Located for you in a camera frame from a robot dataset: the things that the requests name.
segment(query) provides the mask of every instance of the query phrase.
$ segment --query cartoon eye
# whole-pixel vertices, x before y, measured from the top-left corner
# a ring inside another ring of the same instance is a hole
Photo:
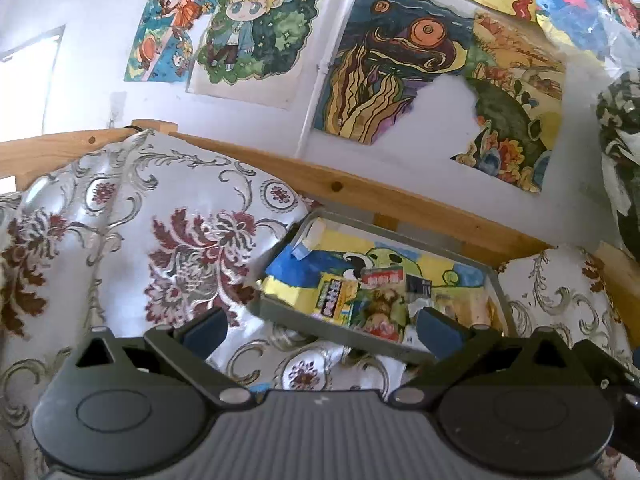
[[[257,14],[258,12],[260,12],[261,8],[262,4],[260,2],[253,2],[251,4],[251,9],[249,9],[249,14]]]
[[[344,253],[342,259],[349,262],[353,269],[347,269],[343,272],[343,276],[347,280],[359,280],[362,269],[372,269],[373,262],[368,256],[360,253]]]

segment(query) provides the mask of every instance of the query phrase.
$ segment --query wooden bed frame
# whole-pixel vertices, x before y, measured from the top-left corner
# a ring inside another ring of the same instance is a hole
[[[455,238],[461,254],[497,267],[530,256],[549,245],[497,222],[396,187],[324,166],[178,133],[178,125],[136,120],[132,126],[153,128],[260,168],[287,182],[300,193],[372,212],[374,224],[396,230],[399,221]],[[61,168],[110,142],[121,142],[132,128],[86,130],[0,143],[0,178],[14,176],[16,189],[25,190],[39,176]],[[620,250],[601,244],[596,256],[604,263],[607,291],[625,322],[632,345],[640,346],[640,267]]]

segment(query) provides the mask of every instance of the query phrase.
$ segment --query white pipe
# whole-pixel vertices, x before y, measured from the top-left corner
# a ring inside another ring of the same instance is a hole
[[[353,0],[342,1],[340,11],[337,13],[337,16],[342,17],[342,19],[335,21],[334,27],[332,28],[331,33],[328,36],[329,51],[328,53],[326,52],[324,54],[320,63],[318,64],[318,75],[316,76],[314,89],[311,92],[309,106],[306,109],[305,122],[302,124],[302,131],[300,132],[300,138],[298,139],[298,148],[296,149],[295,158],[302,158],[302,155],[305,151],[306,140],[309,137],[309,131],[311,131],[311,128],[314,125],[314,117],[316,115],[316,108],[318,108],[318,101],[320,99],[320,94],[322,93],[322,87],[324,86],[324,78],[329,72],[329,68],[334,63],[335,51],[338,48],[338,42],[341,39],[344,25],[346,24],[346,20],[349,17],[349,11],[352,5]]]

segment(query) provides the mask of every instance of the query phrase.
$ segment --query orange dress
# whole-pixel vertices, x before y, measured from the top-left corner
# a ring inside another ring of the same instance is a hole
[[[202,15],[202,6],[191,0],[180,0],[176,6],[174,20],[171,24],[174,27],[191,28],[193,22]]]

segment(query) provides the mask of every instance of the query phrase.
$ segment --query cartoon boy with blonde hair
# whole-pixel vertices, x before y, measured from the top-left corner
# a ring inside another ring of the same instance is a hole
[[[233,69],[238,60],[238,54],[244,52],[252,54],[254,51],[253,20],[265,15],[271,9],[281,6],[290,0],[226,0],[226,15],[232,24],[220,35],[213,35],[207,45],[207,62],[216,66],[225,63],[227,71]],[[212,30],[225,27],[222,23]]]

